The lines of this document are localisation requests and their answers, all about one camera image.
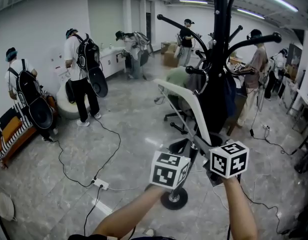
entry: cube with fiducial marker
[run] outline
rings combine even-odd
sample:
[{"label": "cube with fiducial marker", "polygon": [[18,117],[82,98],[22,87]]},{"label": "cube with fiducial marker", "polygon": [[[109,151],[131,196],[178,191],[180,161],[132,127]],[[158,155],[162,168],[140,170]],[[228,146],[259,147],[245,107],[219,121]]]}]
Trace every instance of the cube with fiducial marker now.
[{"label": "cube with fiducial marker", "polygon": [[188,157],[155,151],[149,183],[171,190],[176,189],[186,179],[190,161]]},{"label": "cube with fiducial marker", "polygon": [[211,148],[210,170],[226,179],[248,169],[250,149],[240,141]]}]

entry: black t-shirt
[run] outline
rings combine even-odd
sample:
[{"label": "black t-shirt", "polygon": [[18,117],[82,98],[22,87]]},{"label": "black t-shirt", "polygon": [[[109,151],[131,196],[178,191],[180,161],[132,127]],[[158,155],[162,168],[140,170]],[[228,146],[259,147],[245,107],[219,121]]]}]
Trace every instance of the black t-shirt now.
[{"label": "black t-shirt", "polygon": [[189,40],[185,39],[185,37],[191,37],[191,35],[187,31],[182,29],[179,32],[179,36],[180,36],[180,38],[182,40],[182,46],[183,47],[192,47],[192,39],[189,39]]},{"label": "black t-shirt", "polygon": [[[107,240],[108,238],[101,234],[94,234],[90,236],[83,236],[80,234],[74,234],[71,235],[68,240]],[[162,237],[162,236],[144,236],[144,237],[138,237],[138,238],[132,238],[133,240],[172,240],[168,237]]]}]

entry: power strip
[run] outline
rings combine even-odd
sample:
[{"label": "power strip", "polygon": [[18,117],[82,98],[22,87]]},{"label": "power strip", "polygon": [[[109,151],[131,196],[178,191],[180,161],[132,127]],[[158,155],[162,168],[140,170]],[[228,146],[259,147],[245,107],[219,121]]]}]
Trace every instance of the power strip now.
[{"label": "power strip", "polygon": [[108,190],[110,184],[108,184],[107,182],[105,182],[105,181],[103,181],[99,178],[93,179],[93,181],[94,181],[93,184],[95,186],[100,187],[100,185],[102,185],[103,190]]}]

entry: black and white striped fabric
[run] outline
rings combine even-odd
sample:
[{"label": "black and white striped fabric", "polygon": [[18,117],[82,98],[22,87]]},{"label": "black and white striped fabric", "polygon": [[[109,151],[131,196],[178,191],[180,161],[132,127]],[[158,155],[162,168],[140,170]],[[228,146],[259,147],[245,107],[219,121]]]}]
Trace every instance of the black and white striped fabric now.
[{"label": "black and white striped fabric", "polygon": [[[47,98],[48,96],[50,96],[50,93],[47,91],[43,91],[43,96]],[[4,156],[9,152],[13,143],[16,142],[27,131],[27,129],[32,127],[32,123],[22,112],[23,108],[23,104],[15,102],[15,104],[0,118],[0,132],[2,132],[2,130],[10,122],[10,120],[15,116],[17,116],[22,122],[22,126],[17,130],[16,133],[14,133],[14,135],[7,143],[5,143],[3,137],[0,137],[2,144],[2,151],[0,151],[0,160],[2,160]]]}]

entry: sofa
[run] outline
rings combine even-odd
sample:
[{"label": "sofa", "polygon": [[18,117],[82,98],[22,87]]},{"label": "sofa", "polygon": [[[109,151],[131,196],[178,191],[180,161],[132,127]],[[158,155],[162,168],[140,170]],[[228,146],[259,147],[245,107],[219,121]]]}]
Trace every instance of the sofa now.
[{"label": "sofa", "polygon": [[[43,96],[53,108],[54,119],[58,116],[55,99],[46,91]],[[0,165],[8,167],[8,161],[16,151],[36,133],[29,119],[23,114],[23,105],[15,104],[0,117]]]}]

